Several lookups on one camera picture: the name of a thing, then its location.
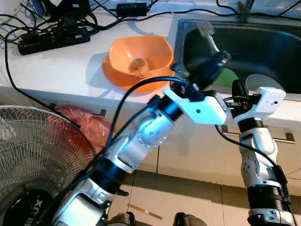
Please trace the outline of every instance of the cabinet handle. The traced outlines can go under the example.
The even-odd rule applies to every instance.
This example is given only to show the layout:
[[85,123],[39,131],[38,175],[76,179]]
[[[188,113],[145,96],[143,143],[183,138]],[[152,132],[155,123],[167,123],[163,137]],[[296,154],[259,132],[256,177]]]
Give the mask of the cabinet handle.
[[[225,126],[225,125],[222,125],[222,133],[225,135],[237,136],[237,137],[240,135],[240,133],[229,132],[228,126]],[[286,139],[273,138],[273,140],[275,140],[276,142],[286,143],[286,144],[291,144],[291,145],[296,144],[295,138],[293,137],[292,133],[286,133],[285,136],[286,136]]]

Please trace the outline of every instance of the red plastic bag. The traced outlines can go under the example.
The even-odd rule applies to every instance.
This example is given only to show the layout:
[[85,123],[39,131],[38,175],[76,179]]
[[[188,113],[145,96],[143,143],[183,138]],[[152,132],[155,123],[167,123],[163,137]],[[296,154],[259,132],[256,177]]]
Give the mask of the red plastic bag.
[[97,153],[105,147],[111,127],[109,123],[93,117],[92,112],[77,106],[61,106],[58,111],[80,126],[80,131],[87,137]]

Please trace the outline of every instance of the electric fan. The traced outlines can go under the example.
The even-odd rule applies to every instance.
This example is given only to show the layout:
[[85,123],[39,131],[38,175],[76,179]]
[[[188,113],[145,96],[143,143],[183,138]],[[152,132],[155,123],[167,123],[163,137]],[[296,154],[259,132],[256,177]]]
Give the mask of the electric fan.
[[0,106],[0,226],[31,226],[94,157],[85,136],[34,107]]

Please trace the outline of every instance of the sink basin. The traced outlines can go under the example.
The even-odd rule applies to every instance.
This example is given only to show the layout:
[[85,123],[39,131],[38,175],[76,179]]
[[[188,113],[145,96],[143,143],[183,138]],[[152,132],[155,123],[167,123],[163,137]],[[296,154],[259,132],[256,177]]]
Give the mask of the sink basin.
[[[201,20],[180,20],[175,60],[188,72],[210,57],[209,45],[199,31]],[[211,21],[213,39],[219,49],[232,55],[227,68],[245,80],[251,74],[264,74],[276,80],[287,92],[286,98],[301,99],[301,30],[295,26],[241,24]],[[230,93],[230,88],[214,87]]]

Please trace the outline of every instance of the orange plate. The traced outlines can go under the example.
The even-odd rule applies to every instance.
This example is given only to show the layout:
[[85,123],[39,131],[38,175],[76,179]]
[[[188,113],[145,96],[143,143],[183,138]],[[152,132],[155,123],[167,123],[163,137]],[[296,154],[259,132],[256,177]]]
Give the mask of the orange plate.
[[[170,70],[169,68],[166,68],[160,72],[152,74],[150,77],[143,78],[143,79],[137,79],[131,75],[120,73],[116,70],[114,70],[110,64],[110,60],[108,57],[106,57],[103,60],[103,73],[105,76],[112,82],[114,85],[118,86],[119,88],[128,91],[133,85],[136,83],[149,79],[152,77],[159,77],[159,76],[173,76],[174,72]],[[139,87],[134,91],[134,93],[146,93],[146,92],[153,92],[166,84],[168,84],[168,81],[158,81],[153,82],[144,86]]]

